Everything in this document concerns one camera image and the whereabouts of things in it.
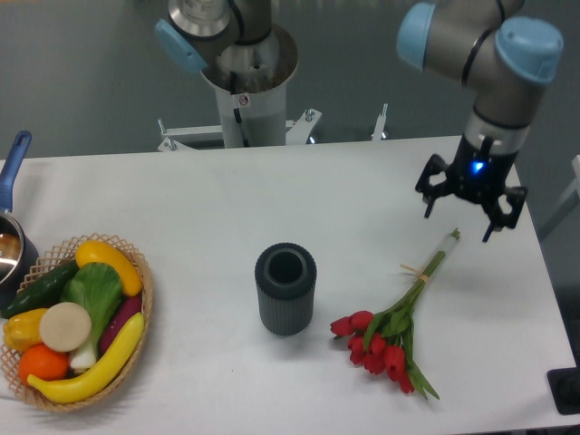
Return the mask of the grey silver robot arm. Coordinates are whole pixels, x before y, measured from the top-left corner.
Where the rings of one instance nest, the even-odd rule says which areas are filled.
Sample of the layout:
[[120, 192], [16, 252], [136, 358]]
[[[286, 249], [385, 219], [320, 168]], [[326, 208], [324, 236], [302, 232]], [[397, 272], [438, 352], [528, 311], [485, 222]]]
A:
[[[516, 226], [527, 189], [506, 183], [564, 41], [524, 17], [519, 1], [418, 3], [404, 16], [396, 51], [407, 64], [476, 94], [452, 162], [433, 155], [416, 184], [424, 202], [453, 195], [480, 205], [488, 231]], [[214, 88], [229, 148], [285, 145], [286, 85], [298, 61], [293, 37], [268, 1], [172, 1], [155, 35], [183, 70]]]

